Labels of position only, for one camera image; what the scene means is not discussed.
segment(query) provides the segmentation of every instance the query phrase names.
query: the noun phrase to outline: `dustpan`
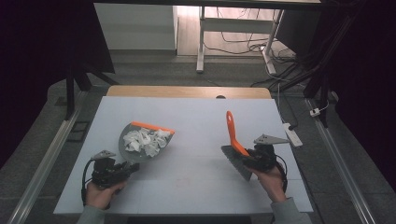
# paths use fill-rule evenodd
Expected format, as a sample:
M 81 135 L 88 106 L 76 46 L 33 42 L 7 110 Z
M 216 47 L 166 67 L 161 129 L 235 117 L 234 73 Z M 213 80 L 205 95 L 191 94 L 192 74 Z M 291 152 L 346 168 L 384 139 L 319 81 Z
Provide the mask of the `dustpan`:
M 162 131 L 166 131 L 166 132 L 170 133 L 170 135 L 167 138 L 165 138 L 166 145 L 164 147 L 159 147 L 160 151 L 159 151 L 158 155 L 160 155 L 163 152 L 163 150 L 166 148 L 166 146 L 171 141 L 172 136 L 175 134 L 175 131 L 172 129 L 168 129 L 168 128 L 164 128 L 164 127 L 160 127 L 160 126 L 156 126 L 156 125 L 152 125 L 152 124 L 148 124 L 148 123 L 144 123 L 144 122 L 132 121 L 131 123 L 127 124 L 120 134 L 119 152 L 120 152 L 121 156 L 131 164 L 151 161 L 158 157 L 158 155 L 156 155 L 154 157 L 146 155 L 146 152 L 144 149 L 142 149 L 140 152 L 126 150 L 126 146 L 125 146 L 123 137 L 129 132 L 140 131 L 142 128 L 148 129 L 149 133 L 154 133 L 158 130 L 162 130 Z

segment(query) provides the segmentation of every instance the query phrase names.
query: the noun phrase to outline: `wall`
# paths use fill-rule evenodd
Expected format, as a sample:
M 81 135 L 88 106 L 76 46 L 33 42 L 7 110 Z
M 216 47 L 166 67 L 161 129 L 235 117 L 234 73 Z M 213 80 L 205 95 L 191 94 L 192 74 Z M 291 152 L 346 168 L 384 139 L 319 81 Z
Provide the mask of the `wall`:
M 177 48 L 177 7 L 95 3 L 109 49 Z

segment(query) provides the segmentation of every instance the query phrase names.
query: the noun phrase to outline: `floor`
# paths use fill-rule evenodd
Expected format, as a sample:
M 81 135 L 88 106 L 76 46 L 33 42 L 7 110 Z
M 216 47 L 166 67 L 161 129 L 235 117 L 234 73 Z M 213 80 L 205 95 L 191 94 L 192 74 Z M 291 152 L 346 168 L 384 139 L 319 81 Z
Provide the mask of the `floor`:
M 216 16 L 216 10 L 207 16 Z M 243 14 L 243 9 L 236 10 L 234 17 Z M 262 57 L 256 52 L 247 55 L 223 54 L 218 50 L 207 51 L 210 56 L 205 59 L 205 72 L 197 75 L 195 72 L 196 47 L 195 44 L 185 44 L 183 39 L 195 42 L 194 37 L 187 37 L 183 33 L 187 28 L 197 30 L 195 23 L 179 21 L 178 55 L 133 55 L 112 52 L 115 65 L 115 78 L 124 85 L 180 85 L 180 86 L 235 86 L 249 87 L 253 83 L 269 78 L 262 64 Z M 246 43 L 239 47 L 234 44 L 223 43 L 220 34 L 205 36 L 207 45 L 217 48 L 242 51 L 246 50 Z M 246 35 L 238 36 L 243 40 Z M 284 49 L 279 43 L 277 51 Z M 287 64 L 276 64 L 279 71 L 283 71 Z M 76 123 L 90 122 L 94 117 L 100 99 L 106 94 L 108 85 L 95 76 L 90 75 L 94 87 L 88 92 Z M 262 82 L 255 87 L 269 87 L 271 82 Z M 279 103 L 282 117 L 290 123 L 298 124 L 297 134 L 304 142 L 303 148 L 295 148 L 294 156 L 300 166 L 305 186 L 309 194 L 314 213 L 310 214 L 313 223 L 364 223 L 356 210 L 356 204 L 347 191 L 345 180 L 334 165 L 325 141 L 319 133 L 318 122 L 307 115 L 308 106 L 301 92 L 304 83 L 284 93 L 278 94 L 276 88 L 272 96 Z M 396 196 L 384 177 L 360 146 L 359 142 L 340 121 L 334 106 L 336 100 L 331 98 L 328 108 L 329 131 L 340 150 L 353 180 L 357 183 L 365 201 L 369 205 L 376 223 L 396 223 Z M 65 115 L 65 85 L 64 81 L 53 85 L 49 89 L 49 99 L 43 107 L 42 113 L 35 121 L 30 132 L 16 149 L 14 155 L 0 170 L 0 223 L 7 223 L 14 208 L 23 197 L 26 187 L 35 176 L 35 171 L 41 160 L 53 143 L 60 127 L 64 123 Z M 83 144 L 84 134 L 72 132 L 62 146 L 58 160 L 54 163 L 46 183 L 39 191 L 32 210 L 27 211 L 25 223 L 75 223 L 76 217 L 59 217 L 52 214 L 69 172 Z M 251 216 L 253 224 L 269 223 L 270 215 Z M 126 217 L 107 216 L 106 223 L 126 223 Z

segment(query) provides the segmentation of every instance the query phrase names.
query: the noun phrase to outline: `metal rail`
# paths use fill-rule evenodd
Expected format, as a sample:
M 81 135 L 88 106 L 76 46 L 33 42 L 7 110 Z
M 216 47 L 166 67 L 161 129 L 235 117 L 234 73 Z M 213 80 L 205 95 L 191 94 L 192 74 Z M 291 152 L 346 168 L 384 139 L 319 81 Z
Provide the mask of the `metal rail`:
M 32 177 L 32 180 L 30 181 L 25 192 L 21 196 L 20 201 L 15 207 L 7 224 L 24 223 L 24 221 L 28 217 L 30 211 L 32 210 L 33 204 L 37 199 L 38 194 L 40 193 L 41 189 L 44 186 L 44 183 L 47 180 L 47 177 L 50 174 L 50 170 L 52 169 L 53 164 L 58 158 L 58 155 L 64 145 L 64 141 L 66 140 L 67 135 L 69 135 L 71 129 L 73 128 L 73 125 L 79 115 L 79 112 L 81 111 L 82 104 L 87 95 L 88 93 L 85 91 L 81 91 L 78 94 L 75 112 L 72 114 L 70 120 L 64 120 L 64 122 L 62 123 L 60 129 L 52 140 L 52 143 L 50 144 L 46 155 L 40 162 L 34 176 Z
M 313 109 L 315 107 L 313 106 L 314 103 L 311 104 L 311 102 L 307 99 L 305 99 L 305 103 L 309 109 Z M 334 163 L 335 168 L 337 169 L 338 174 L 340 175 L 344 183 L 346 191 L 351 197 L 351 200 L 355 205 L 355 209 L 358 212 L 359 217 L 361 218 L 361 223 L 377 223 L 375 222 L 375 218 L 370 210 L 368 203 L 366 202 L 363 194 L 361 193 L 361 189 L 353 178 L 352 173 L 350 173 L 349 169 L 347 168 L 347 164 L 344 161 L 343 156 L 338 149 L 338 146 L 335 144 L 329 129 L 325 128 L 319 119 L 315 119 L 315 123 L 323 139 L 323 142 L 325 143 L 326 148 L 329 151 L 332 162 Z

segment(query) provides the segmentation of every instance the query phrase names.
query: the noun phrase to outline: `white cable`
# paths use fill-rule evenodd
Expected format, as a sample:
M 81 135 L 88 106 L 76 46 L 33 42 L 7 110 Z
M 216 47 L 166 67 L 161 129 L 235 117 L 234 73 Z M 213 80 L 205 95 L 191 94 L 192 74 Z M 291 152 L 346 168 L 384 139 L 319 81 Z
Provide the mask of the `white cable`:
M 326 109 L 328 106 L 329 106 L 329 100 L 327 100 L 327 105 L 325 107 L 321 108 L 319 111 Z

